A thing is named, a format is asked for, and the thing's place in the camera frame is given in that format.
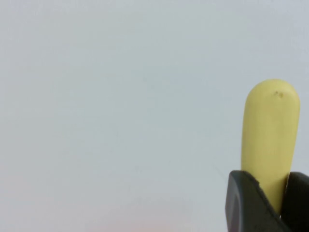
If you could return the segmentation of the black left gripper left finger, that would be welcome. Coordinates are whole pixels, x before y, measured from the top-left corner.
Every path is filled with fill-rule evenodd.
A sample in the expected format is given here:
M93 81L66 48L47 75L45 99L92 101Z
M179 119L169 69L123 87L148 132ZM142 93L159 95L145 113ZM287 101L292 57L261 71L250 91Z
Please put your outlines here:
M246 171L231 171L225 201L228 232L289 232L259 186Z

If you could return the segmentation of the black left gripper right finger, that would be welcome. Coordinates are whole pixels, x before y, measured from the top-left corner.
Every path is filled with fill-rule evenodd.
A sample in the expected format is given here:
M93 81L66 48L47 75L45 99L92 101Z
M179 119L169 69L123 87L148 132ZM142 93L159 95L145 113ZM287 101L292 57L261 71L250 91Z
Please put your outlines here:
M309 230L309 177L291 172L283 199L281 218L293 232Z

